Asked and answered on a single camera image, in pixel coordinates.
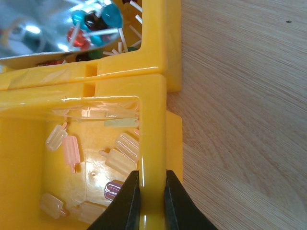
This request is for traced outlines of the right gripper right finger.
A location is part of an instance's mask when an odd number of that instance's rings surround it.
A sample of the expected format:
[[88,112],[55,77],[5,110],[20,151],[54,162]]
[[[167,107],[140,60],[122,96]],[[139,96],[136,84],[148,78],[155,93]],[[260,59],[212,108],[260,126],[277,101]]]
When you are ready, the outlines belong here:
[[164,191],[167,230],[215,230],[216,226],[196,207],[172,170],[166,171]]

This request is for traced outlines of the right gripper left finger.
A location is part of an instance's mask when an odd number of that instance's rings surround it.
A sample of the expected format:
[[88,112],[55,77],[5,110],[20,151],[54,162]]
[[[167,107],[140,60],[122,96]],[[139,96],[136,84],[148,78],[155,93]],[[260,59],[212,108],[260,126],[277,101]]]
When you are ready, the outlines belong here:
[[88,227],[89,230],[138,230],[141,194],[139,172],[132,171],[108,208]]

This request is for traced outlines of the yellow popsicle candy bin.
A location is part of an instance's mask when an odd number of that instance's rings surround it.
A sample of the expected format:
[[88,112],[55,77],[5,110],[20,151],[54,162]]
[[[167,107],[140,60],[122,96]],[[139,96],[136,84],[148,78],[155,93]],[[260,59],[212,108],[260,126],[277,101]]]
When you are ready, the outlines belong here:
[[168,169],[182,174],[182,120],[163,76],[112,87],[0,90],[0,227],[88,230],[132,171],[139,230],[165,229]]

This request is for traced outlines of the yellow lollipop bin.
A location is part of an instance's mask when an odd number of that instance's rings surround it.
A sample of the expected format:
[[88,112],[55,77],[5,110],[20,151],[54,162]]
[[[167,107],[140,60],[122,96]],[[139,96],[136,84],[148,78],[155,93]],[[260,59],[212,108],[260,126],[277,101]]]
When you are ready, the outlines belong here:
[[24,69],[3,66],[0,74],[2,91],[62,86],[83,88],[93,96],[97,84],[112,87],[136,76],[160,74],[166,79],[168,92],[181,90],[181,3],[178,0],[141,0],[142,11],[130,4],[114,1],[123,14],[122,48],[138,50],[110,54],[107,57],[75,62],[78,53],[49,59]]

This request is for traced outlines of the metal scoop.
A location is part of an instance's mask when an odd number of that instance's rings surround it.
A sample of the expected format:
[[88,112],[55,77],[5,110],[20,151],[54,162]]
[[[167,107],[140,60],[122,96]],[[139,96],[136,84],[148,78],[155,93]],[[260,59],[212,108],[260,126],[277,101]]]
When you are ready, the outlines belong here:
[[115,42],[122,27],[112,0],[2,0],[0,64],[24,69],[100,49]]

